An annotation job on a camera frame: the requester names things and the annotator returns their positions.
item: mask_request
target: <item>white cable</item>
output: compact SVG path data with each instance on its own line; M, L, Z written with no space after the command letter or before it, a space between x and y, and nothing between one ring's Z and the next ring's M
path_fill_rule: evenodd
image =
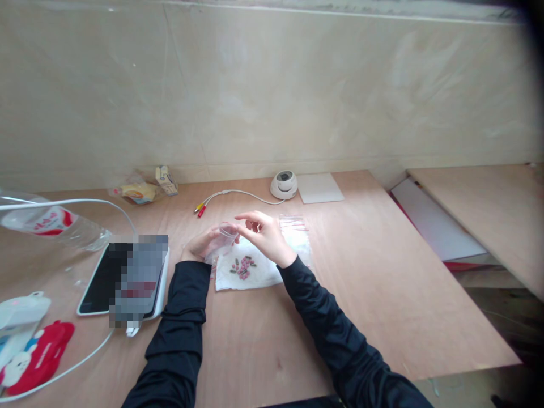
M207 206L208 203L211 201L211 199L214 198L215 196L219 196L220 194L227 194L227 193L231 193L231 192L235 192L235 193L244 193L244 194L247 194L247 195L249 195L249 196L255 197L255 198L258 199L258 200L261 200L263 203L267 203L267 204L270 204L270 205L278 205L278 204L281 204L282 202L285 201L285 200L281 200L281 201L279 201L279 202L272 203L272 202L270 202L270 201L263 200L262 198L257 197L255 194L248 193L248 192L245 192L245 191L242 191L242 190L223 190L223 191L220 191L220 192L218 192L218 193L212 194L211 196L209 196L208 198L206 198L206 199L204 200L204 205Z
M0 198L6 198L6 199L13 199L13 200L16 200L16 201L25 201L25 202L28 202L26 200L21 200L21 199L15 199L15 198L12 198L12 197L3 197L0 195ZM112 203L111 201L107 201L107 200L99 200L99 199L94 199L94 198L74 198L74 199L68 199L68 200L60 200L60 201L48 201L48 202L44 202L44 203L34 203L34 202L29 202L29 204L8 204L8 205L2 205L0 206L0 211L7 211L7 210L24 210L24 209L28 209L28 208L39 208L39 207L51 207L52 205L64 205L64 204L72 204L72 203L78 203L78 202L101 202L101 203L106 203L106 204L110 204L111 206L114 206L115 208L117 208L119 211L121 211L125 218L127 219L127 221L129 222L131 228L132 228L132 232L134 233L134 237L137 237L138 236L138 232L136 231L136 227L134 226L134 224L132 223L132 220L130 219L130 217L128 216L128 214L125 212L125 210L123 210L121 207L115 205L114 203Z
M22 393L22 394L19 394L19 395L15 395L15 396L13 396L13 397L0 398L0 403L15 401L15 400L18 400L18 399L20 399L20 398L24 398L24 397L26 397L26 396L28 396L28 395L30 395L30 394L34 394L36 391L41 390L43 387L48 386L49 384L51 384L51 383L57 381L59 378L64 377L64 376L65 376L66 374L68 374L69 372L75 370L76 368L78 368L79 366L81 366L84 362L86 362L89 358L93 357L93 356L94 356L94 355L95 355L95 354L96 354L96 353L97 353L97 352L98 352L98 351L99 351L99 350L100 350L100 349L108 342L108 340L110 339L110 337L111 337L112 334L113 334L113 331L114 331L114 329L112 329L112 330L109 332L109 334L108 334L108 336L106 337L106 339L102 342L102 344L101 344L100 346L98 346L98 347L96 348L95 351L93 351L92 353L90 353L87 357L85 357L83 360L81 360L79 363L77 363L77 364L74 365L73 367L67 369L64 373L62 373L62 374L56 376L55 378L50 379L50 380L47 381L47 382L44 382L42 385L39 385L39 386L37 386L37 387L35 387L35 388L32 388L32 389L29 390L29 391L26 391L25 393Z

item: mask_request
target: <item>clear plastic container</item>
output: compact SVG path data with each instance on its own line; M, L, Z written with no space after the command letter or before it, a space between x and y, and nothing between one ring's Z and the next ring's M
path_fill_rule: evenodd
M219 255L226 255L230 252L232 243L238 236L238 229L234 224L223 222L219 225L219 236L208 246L208 254L204 259L210 264Z
M61 206L2 211L2 205L28 202L49 200L36 194L0 190L0 225L87 251L101 250L109 243L111 233L107 229Z

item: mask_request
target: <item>black sleeve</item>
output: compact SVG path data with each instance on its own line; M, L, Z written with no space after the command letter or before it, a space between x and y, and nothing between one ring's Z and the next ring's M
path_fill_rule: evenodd
M409 380L391 372L380 352L367 343L300 258L278 269L347 407L432 408Z
M203 262L176 265L168 304L146 350L147 365L124 408L194 406L210 271L211 265Z

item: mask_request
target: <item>white tissue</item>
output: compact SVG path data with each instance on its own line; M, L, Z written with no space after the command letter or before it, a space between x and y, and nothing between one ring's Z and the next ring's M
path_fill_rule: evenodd
M238 270L242 268L242 259L245 256L251 256L252 261L257 266L248 267L249 277L246 280L240 279L238 273L230 272L235 269L232 265L236 265L238 258ZM283 282L282 276L279 274L276 264L266 258L255 245L249 242L246 238L240 237L240 243L231 247L231 250L226 255L220 255L217 260L217 271L215 275L215 290L224 289L257 289L267 286L272 286Z

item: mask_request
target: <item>person's right hand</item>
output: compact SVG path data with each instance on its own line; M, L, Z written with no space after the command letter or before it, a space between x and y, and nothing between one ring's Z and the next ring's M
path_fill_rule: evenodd
M234 219L245 220L247 228L238 224L238 233L279 267L286 268L295 262L297 254L283 237L277 218L251 211L239 214Z

